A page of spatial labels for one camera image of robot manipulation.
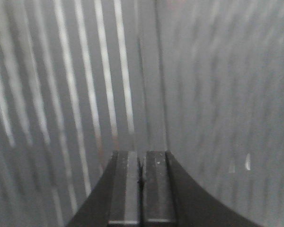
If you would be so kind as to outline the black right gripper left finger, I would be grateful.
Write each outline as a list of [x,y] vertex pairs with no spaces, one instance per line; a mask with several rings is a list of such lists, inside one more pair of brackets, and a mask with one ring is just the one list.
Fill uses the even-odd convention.
[[140,163],[135,152],[114,151],[69,227],[141,226]]

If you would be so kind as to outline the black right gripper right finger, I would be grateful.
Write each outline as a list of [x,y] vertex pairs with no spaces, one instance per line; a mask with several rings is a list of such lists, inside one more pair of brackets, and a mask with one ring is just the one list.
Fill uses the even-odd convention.
[[170,151],[147,151],[143,166],[145,227],[256,227],[202,188]]

